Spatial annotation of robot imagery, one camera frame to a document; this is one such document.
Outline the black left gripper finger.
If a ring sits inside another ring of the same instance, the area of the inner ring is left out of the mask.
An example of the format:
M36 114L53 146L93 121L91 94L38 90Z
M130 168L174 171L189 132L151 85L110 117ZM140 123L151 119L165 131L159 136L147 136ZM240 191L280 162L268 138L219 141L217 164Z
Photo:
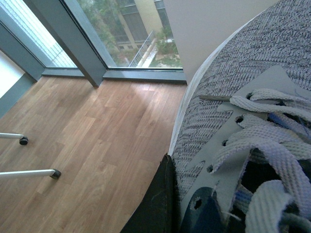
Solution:
M165 154L141 201L122 233L174 233L175 169L170 155Z

